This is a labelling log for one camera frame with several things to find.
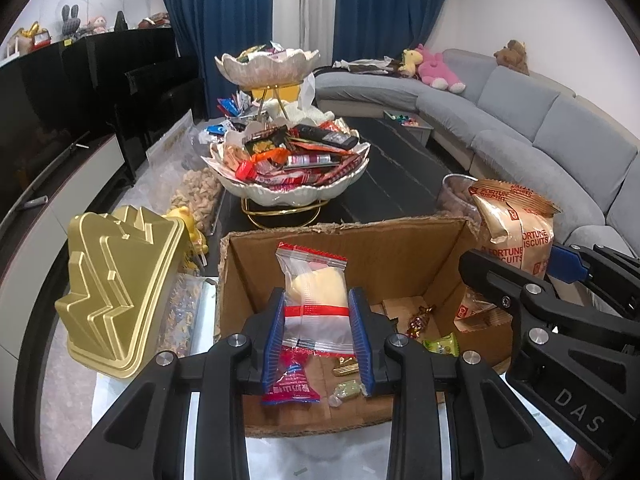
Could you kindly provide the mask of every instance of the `cardboard box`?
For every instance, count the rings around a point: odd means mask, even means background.
[[[320,224],[230,233],[222,241],[216,331],[222,337],[240,332],[244,320],[267,303],[274,286],[284,286],[275,252],[280,241],[348,259],[349,288],[361,286],[369,304],[399,318],[399,331],[419,305],[434,305],[428,334],[455,332],[460,350],[476,350],[492,366],[511,353],[511,327],[460,333],[453,319],[465,291],[458,259],[476,247],[474,228],[464,219],[401,218],[371,224]],[[331,408],[327,397],[335,385],[357,378],[332,374],[334,360],[312,357],[305,368],[317,404],[263,406],[259,397],[245,397],[247,436],[297,436],[331,433],[391,420],[392,397],[358,397]]]

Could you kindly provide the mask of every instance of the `gray sectional sofa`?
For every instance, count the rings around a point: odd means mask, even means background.
[[[434,126],[433,138],[473,176],[517,182],[552,200],[562,210],[554,222],[558,241],[640,256],[640,140],[542,75],[457,49],[444,51],[444,59],[466,83],[462,94],[418,80],[329,72],[316,78],[318,106],[344,116],[419,112]],[[593,301],[577,290],[579,298],[564,295]]]

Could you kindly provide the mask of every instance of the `biscuit bag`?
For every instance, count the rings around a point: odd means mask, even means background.
[[[284,242],[276,257],[286,282],[282,345],[321,356],[353,356],[347,259]]]
[[[554,241],[553,217],[560,211],[532,190],[498,180],[479,180],[469,187],[469,195],[482,217],[480,249],[543,278]],[[470,288],[454,320],[460,332],[507,322],[510,314]]]

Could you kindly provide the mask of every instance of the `ziplock bag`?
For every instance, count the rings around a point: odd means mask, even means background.
[[[321,356],[353,356],[347,259],[284,242],[276,257],[286,280],[282,344]]]

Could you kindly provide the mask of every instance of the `white curtain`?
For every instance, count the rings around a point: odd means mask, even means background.
[[[273,0],[271,39],[285,48],[300,48],[300,0]]]
[[[284,47],[320,51],[331,64],[335,0],[273,0],[273,39]]]

